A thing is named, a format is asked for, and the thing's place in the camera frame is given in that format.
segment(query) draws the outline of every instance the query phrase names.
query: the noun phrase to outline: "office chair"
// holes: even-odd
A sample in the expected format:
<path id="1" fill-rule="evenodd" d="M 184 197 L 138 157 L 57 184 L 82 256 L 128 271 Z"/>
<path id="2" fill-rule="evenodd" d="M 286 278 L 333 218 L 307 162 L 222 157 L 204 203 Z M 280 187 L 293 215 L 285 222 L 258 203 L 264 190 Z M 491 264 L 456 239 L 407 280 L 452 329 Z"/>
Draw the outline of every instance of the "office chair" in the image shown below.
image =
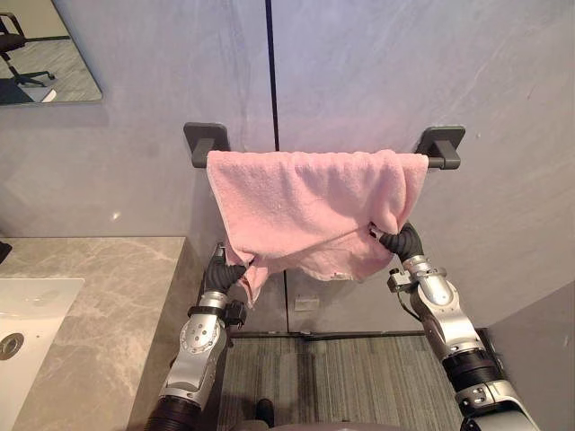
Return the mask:
<path id="1" fill-rule="evenodd" d="M 3 16 L 9 18 L 10 21 L 12 21 L 15 29 L 18 31 L 18 34 L 11 33 L 8 31 L 8 29 L 6 29 L 6 26 L 2 22 Z M 32 72 L 30 74 L 19 74 L 15 67 L 10 64 L 10 57 L 8 56 L 7 52 L 22 48 L 25 44 L 26 37 L 24 36 L 22 27 L 20 26 L 20 23 L 14 14 L 9 12 L 0 12 L 0 57 L 2 57 L 2 59 L 8 65 L 10 72 L 12 72 L 12 75 L 14 76 L 14 81 L 17 84 L 36 84 L 45 87 L 46 85 L 42 81 L 32 78 L 46 75 L 50 80 L 56 79 L 56 77 L 49 71 L 44 70 L 42 72 Z"/>

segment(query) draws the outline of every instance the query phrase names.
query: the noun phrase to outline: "black shoe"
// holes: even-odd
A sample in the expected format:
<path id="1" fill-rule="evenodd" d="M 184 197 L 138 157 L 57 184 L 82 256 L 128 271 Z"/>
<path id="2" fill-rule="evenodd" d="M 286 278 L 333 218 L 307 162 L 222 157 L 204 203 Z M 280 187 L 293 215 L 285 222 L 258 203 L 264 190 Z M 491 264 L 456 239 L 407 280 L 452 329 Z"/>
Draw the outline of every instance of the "black shoe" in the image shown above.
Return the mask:
<path id="1" fill-rule="evenodd" d="M 255 406 L 255 418 L 258 420 L 263 420 L 266 424 L 268 424 L 268 427 L 273 428 L 273 402 L 267 398 L 262 398 L 259 400 Z"/>

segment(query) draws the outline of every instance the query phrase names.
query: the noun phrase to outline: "pink towel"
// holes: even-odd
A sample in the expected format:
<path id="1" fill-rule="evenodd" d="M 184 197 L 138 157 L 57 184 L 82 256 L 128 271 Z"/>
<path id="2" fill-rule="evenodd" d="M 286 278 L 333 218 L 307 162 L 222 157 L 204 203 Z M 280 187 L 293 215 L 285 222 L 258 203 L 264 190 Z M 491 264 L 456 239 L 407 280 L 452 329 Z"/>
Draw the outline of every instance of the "pink towel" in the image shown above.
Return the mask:
<path id="1" fill-rule="evenodd" d="M 398 233 L 420 194 L 428 158 L 368 153 L 211 151 L 208 178 L 224 219 L 229 264 L 244 264 L 249 304 L 268 276 L 301 268 L 320 280 L 361 280 L 392 254 L 368 234 Z"/>

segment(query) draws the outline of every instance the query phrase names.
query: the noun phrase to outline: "marble countertop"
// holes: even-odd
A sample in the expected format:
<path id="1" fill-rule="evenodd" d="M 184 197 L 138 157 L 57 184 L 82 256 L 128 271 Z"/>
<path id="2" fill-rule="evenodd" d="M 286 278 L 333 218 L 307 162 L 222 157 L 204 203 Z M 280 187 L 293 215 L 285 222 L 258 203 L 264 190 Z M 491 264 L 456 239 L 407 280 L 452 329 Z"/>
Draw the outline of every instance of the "marble countertop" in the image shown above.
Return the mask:
<path id="1" fill-rule="evenodd" d="M 3 239 L 0 277 L 81 277 L 13 431 L 141 429 L 201 268 L 185 238 Z"/>

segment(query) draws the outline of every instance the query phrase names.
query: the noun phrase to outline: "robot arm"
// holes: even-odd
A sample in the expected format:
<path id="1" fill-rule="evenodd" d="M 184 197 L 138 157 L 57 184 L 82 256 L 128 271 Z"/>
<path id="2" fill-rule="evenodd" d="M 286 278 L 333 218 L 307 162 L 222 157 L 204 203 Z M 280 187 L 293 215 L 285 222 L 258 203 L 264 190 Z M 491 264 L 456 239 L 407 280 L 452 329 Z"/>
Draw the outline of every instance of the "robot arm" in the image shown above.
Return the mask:
<path id="1" fill-rule="evenodd" d="M 239 301 L 228 302 L 227 292 L 244 273 L 241 266 L 226 265 L 225 249 L 216 247 L 204 273 L 196 306 L 180 333 L 180 351 L 160 391 L 145 431 L 192 431 L 206 406 L 216 380 L 217 361 L 227 346 L 226 327 L 245 323 Z"/>
<path id="2" fill-rule="evenodd" d="M 402 262 L 403 270 L 391 270 L 387 284 L 393 293 L 410 295 L 415 317 L 456 391 L 464 415 L 462 431 L 539 431 L 462 311 L 447 272 L 431 265 L 423 254 L 413 226 L 405 224 L 397 235 L 375 226 L 370 232 Z"/>

